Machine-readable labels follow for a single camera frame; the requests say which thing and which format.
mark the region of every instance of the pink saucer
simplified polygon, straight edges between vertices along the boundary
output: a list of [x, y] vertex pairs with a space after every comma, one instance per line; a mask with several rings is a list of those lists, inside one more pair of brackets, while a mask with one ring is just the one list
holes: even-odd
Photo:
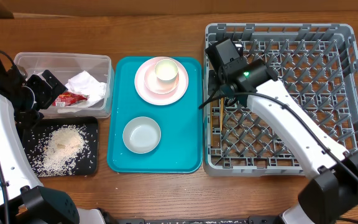
[[152, 67], [162, 59], [168, 59], [168, 57], [155, 57], [149, 59], [139, 67], [135, 75], [135, 89], [137, 94], [139, 94], [144, 101], [159, 106], [169, 105], [178, 101], [186, 93], [187, 86], [189, 85], [189, 77], [184, 66], [175, 59], [169, 58], [178, 65], [177, 87], [166, 94], [157, 94], [150, 91], [145, 84], [146, 71], [150, 68], [150, 66]]
[[179, 75], [177, 75], [177, 78], [173, 83], [160, 82], [157, 78], [157, 75], [155, 74], [154, 66], [155, 64], [151, 65], [146, 71], [144, 77], [144, 84], [146, 87], [156, 94], [167, 94], [174, 90], [178, 86]]

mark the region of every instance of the red wrapper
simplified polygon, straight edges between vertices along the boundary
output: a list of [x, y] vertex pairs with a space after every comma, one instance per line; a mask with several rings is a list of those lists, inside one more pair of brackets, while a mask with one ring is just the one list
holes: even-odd
[[74, 94], [69, 91], [60, 94], [52, 103], [53, 106], [70, 106], [88, 100], [87, 95]]

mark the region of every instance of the transparent container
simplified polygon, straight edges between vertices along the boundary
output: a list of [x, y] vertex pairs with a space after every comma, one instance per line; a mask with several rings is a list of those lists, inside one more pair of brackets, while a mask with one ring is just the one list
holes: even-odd
[[47, 110], [40, 110], [46, 118], [77, 116], [108, 118], [110, 116], [114, 70], [111, 66], [111, 59], [108, 56], [22, 52], [16, 55], [14, 62], [22, 67], [28, 76], [42, 73], [46, 69], [50, 70], [64, 85], [68, 79], [83, 71], [87, 71], [97, 81], [107, 83], [104, 99], [95, 105], [89, 108], [50, 106]]

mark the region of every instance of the blue tray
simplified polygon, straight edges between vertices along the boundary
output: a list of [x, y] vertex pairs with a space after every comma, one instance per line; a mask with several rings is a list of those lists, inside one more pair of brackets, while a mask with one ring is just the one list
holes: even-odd
[[[107, 162], [117, 172], [191, 173], [201, 165], [203, 148], [203, 83], [201, 65], [188, 57], [175, 57], [188, 72], [189, 85], [177, 102], [155, 106], [144, 101], [134, 86], [137, 69], [151, 57], [126, 57], [116, 68]], [[146, 154], [128, 150], [122, 140], [125, 125], [139, 116], [154, 119], [161, 129], [158, 146]]]

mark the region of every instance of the dish rack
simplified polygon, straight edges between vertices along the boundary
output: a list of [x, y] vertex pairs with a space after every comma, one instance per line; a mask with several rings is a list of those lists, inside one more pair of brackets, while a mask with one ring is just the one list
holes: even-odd
[[[347, 24], [210, 24], [205, 47], [229, 37], [249, 63], [274, 68], [290, 96], [334, 140], [358, 151], [358, 51]], [[204, 56], [204, 100], [213, 92], [213, 68]], [[204, 108], [204, 169], [209, 175], [302, 175], [281, 139], [256, 114], [221, 101]]]

